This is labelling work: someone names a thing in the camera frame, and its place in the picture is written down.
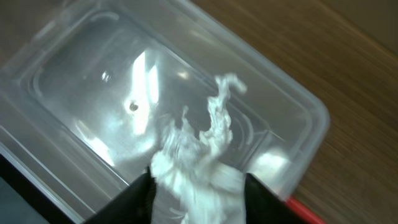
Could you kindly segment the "white tissue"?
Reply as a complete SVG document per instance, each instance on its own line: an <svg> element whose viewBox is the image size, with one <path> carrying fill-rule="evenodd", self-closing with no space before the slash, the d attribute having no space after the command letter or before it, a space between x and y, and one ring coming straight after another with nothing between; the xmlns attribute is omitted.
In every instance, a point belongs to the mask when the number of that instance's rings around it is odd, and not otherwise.
<svg viewBox="0 0 398 224"><path fill-rule="evenodd" d="M210 128L195 131L186 116L177 127L171 120L162 132L161 148L150 162L157 192L154 221L162 223L245 223L245 175L220 162L233 140L226 103L234 87L247 86L234 73L215 77L218 94L208 97Z"/></svg>

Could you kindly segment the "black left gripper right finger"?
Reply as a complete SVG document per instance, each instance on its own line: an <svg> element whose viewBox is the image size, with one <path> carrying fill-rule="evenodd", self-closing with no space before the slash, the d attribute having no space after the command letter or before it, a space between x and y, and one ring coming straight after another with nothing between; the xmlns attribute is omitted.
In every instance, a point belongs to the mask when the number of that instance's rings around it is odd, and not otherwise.
<svg viewBox="0 0 398 224"><path fill-rule="evenodd" d="M246 174L244 200L247 224L307 224L252 174Z"/></svg>

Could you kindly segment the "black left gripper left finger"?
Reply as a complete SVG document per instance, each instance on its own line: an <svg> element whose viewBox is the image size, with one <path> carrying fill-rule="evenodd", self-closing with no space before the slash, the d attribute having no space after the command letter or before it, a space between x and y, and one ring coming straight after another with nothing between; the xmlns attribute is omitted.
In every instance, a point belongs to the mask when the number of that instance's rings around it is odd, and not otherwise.
<svg viewBox="0 0 398 224"><path fill-rule="evenodd" d="M156 184L146 167L131 185L84 224L151 224Z"/></svg>

